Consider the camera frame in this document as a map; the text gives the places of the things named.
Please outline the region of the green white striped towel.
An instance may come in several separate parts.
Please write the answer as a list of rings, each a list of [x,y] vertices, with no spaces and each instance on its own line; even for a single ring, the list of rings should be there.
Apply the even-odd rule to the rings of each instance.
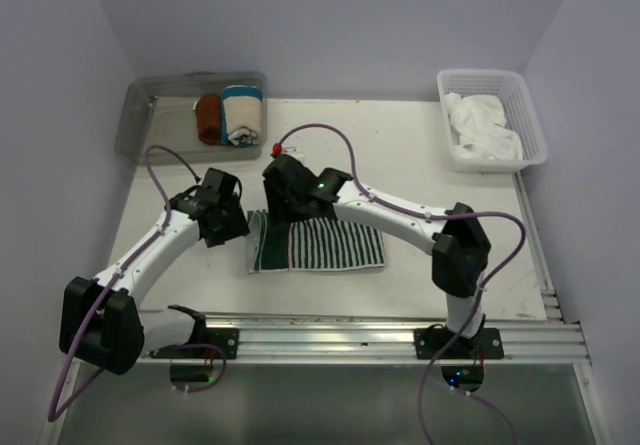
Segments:
[[[327,218],[274,224],[265,210],[248,213],[247,268],[251,273],[345,272],[386,266],[378,230]]]

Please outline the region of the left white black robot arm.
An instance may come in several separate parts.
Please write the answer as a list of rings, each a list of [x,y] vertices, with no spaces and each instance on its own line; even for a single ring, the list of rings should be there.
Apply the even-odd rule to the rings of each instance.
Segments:
[[[130,370],[141,355],[167,347],[189,358],[201,355],[211,343],[202,313],[179,305],[150,313],[139,307],[198,242],[212,248],[248,234],[241,195],[238,177],[210,168],[198,183],[166,198],[158,220],[122,258],[66,286],[60,350],[116,375]]]

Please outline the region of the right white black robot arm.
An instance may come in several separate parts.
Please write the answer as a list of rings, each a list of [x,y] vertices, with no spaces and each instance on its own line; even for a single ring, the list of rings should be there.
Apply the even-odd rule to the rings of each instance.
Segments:
[[[394,198],[334,168],[314,174],[298,159],[280,155],[263,171],[272,222],[341,220],[400,239],[431,257],[431,281],[445,293],[445,344],[468,357],[481,345],[485,315],[479,283],[491,244],[473,210],[457,203],[449,210]]]

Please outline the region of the clear grey plastic bin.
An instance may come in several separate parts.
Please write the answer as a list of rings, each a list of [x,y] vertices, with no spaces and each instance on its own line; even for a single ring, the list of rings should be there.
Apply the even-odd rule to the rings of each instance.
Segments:
[[[138,166],[144,164],[147,147],[154,144],[178,152],[191,163],[259,158],[267,138],[266,106],[261,111],[261,137],[252,146],[206,144],[198,137],[198,101],[209,94],[220,96],[229,86],[252,86],[265,93],[267,80],[256,71],[194,72],[134,80],[122,108],[115,152]]]

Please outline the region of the brown rolled towel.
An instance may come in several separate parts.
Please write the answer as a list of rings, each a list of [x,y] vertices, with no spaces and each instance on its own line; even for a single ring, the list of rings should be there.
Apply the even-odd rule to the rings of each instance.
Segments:
[[[198,138],[207,145],[222,142],[222,101],[218,94],[202,96],[195,106]]]

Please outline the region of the beige teal rolled towel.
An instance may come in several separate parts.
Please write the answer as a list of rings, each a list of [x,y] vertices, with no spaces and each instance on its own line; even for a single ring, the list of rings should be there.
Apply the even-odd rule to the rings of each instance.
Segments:
[[[222,143],[233,147],[257,146],[262,139],[263,94],[250,85],[231,85],[221,93]]]

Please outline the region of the white crumpled towel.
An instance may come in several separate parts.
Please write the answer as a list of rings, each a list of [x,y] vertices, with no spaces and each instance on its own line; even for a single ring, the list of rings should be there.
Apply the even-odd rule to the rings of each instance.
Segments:
[[[496,96],[462,97],[448,93],[444,105],[452,129],[458,135],[457,156],[477,160],[522,160],[519,135],[506,128],[504,107]]]

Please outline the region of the white plastic basket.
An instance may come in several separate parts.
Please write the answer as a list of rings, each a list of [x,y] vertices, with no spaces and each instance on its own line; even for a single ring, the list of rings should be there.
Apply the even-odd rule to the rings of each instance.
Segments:
[[[498,69],[445,69],[437,75],[451,168],[513,174],[548,158],[521,75]]]

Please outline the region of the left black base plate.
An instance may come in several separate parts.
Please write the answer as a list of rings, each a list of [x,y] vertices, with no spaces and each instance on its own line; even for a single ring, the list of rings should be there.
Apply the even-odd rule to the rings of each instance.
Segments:
[[[193,335],[186,345],[164,347],[149,353],[155,359],[235,360],[239,347],[237,328],[206,328]]]

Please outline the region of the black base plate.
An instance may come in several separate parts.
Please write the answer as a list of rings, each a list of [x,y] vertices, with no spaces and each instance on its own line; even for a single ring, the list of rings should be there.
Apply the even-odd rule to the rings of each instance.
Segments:
[[[483,328],[474,337],[457,338],[445,351],[441,349],[454,333],[440,324],[413,330],[413,345],[418,360],[501,360],[505,357],[497,328]]]
[[[149,353],[155,359],[235,360],[239,347],[237,328],[206,328],[193,335],[186,345],[164,347]]]

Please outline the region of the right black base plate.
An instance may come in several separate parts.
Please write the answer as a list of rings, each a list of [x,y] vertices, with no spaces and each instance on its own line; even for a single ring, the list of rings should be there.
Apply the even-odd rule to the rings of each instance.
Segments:
[[[440,324],[413,330],[413,345],[418,360],[501,360],[505,357],[497,328],[483,328],[474,337],[457,338],[445,351],[441,349],[454,333]]]

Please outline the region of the aluminium mounting rail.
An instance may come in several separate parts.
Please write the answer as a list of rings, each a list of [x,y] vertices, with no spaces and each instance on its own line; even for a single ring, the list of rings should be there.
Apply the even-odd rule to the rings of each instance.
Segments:
[[[426,364],[418,360],[413,330],[434,321],[367,317],[204,315],[206,328],[237,328],[235,361],[246,364]],[[590,360],[577,325],[551,322],[487,322],[497,328],[501,360],[444,360],[445,365],[582,364]],[[156,359],[191,364],[202,359]]]

